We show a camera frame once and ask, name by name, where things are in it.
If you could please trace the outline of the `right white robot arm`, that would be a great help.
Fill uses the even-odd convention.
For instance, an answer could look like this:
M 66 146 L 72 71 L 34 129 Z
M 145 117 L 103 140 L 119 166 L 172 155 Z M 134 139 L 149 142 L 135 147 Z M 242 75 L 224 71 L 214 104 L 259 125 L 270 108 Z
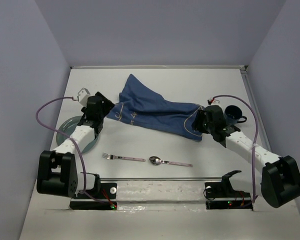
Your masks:
M 273 208 L 300 197 L 300 171 L 296 160 L 272 153 L 250 140 L 238 127 L 227 125 L 219 105 L 209 105 L 198 110 L 192 128 L 203 134 L 210 134 L 224 148 L 238 154 L 251 164 L 253 171 L 261 174 L 256 183 L 252 173 L 253 193 L 261 196 Z

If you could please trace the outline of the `dark blue mug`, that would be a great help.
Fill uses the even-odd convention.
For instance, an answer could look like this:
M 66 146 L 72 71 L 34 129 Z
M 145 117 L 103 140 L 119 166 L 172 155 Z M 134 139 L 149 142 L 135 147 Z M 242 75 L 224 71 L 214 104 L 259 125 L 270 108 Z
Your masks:
M 227 106 L 223 114 L 228 125 L 241 124 L 247 121 L 247 117 L 243 116 L 242 110 L 236 105 Z

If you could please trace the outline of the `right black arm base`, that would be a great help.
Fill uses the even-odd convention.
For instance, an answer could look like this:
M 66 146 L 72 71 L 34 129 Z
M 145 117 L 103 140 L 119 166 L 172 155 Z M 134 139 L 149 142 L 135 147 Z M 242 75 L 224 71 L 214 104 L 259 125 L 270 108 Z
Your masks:
M 224 174 L 219 181 L 205 182 L 203 196 L 207 210 L 253 210 L 251 194 L 234 190 L 230 182 L 233 175 L 241 173 L 233 170 Z

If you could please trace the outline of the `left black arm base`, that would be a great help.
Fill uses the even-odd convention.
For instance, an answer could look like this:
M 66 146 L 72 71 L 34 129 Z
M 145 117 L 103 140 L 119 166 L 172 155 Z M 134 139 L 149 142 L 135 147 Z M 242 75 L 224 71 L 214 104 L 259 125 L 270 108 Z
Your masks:
M 98 186 L 89 189 L 84 194 L 77 194 L 70 200 L 69 208 L 80 211 L 116 211 L 118 183 L 116 181 L 101 181 Z

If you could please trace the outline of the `blue cloth placemat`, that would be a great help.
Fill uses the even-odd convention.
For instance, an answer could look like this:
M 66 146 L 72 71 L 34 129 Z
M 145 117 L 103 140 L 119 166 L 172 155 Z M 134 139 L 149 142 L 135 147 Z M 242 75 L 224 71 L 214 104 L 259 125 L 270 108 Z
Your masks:
M 193 130 L 192 123 L 203 109 L 195 103 L 168 101 L 130 74 L 107 118 L 200 142 L 203 134 Z

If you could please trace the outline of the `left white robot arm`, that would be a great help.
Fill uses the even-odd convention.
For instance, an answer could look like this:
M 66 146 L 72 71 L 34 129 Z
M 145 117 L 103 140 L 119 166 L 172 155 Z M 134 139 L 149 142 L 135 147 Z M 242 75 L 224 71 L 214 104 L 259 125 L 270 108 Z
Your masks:
M 92 199 L 100 194 L 101 180 L 96 174 L 88 181 L 82 150 L 99 138 L 104 119 L 115 105 L 102 93 L 91 95 L 85 88 L 71 100 L 82 105 L 83 115 L 71 135 L 56 130 L 65 136 L 62 144 L 40 154 L 36 190 L 45 195 L 73 198 L 80 194 Z

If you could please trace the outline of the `pink handled spoon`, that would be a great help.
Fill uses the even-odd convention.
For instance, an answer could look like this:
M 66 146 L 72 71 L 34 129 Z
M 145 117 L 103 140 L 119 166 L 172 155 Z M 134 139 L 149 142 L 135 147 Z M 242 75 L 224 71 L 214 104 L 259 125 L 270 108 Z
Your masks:
M 193 167 L 193 165 L 190 163 L 167 161 L 159 158 L 158 156 L 151 156 L 149 158 L 149 161 L 155 166 L 166 164 L 166 165 L 173 165 L 173 166 L 180 166 L 180 167 L 189 167 L 189 168 Z

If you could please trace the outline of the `pink handled fork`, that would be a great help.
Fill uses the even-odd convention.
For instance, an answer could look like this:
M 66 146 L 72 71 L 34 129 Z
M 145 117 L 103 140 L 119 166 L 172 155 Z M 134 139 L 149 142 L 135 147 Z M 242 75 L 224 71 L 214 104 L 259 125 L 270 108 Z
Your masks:
M 102 156 L 102 158 L 107 159 L 107 160 L 126 160 L 126 161 L 135 161 L 135 162 L 145 162 L 146 161 L 146 159 L 144 159 L 144 158 L 118 156 L 118 155 L 108 154 L 105 152 L 103 152 L 101 156 Z

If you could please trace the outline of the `teal ceramic plate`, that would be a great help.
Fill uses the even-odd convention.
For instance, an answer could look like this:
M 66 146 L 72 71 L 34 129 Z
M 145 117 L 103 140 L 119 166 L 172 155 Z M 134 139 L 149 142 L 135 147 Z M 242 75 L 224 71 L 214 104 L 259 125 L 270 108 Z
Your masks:
M 81 118 L 82 118 L 81 116 L 74 116 L 67 119 L 65 122 L 62 123 L 62 125 L 59 127 L 58 130 L 70 136 L 74 132 Z M 91 141 L 88 145 L 86 145 L 85 148 L 80 148 L 81 153 L 82 154 L 88 153 L 96 145 L 98 138 L 99 137 L 96 137 L 93 141 Z M 66 139 L 67 138 L 64 135 L 57 133 L 55 137 L 57 146 L 60 146 Z

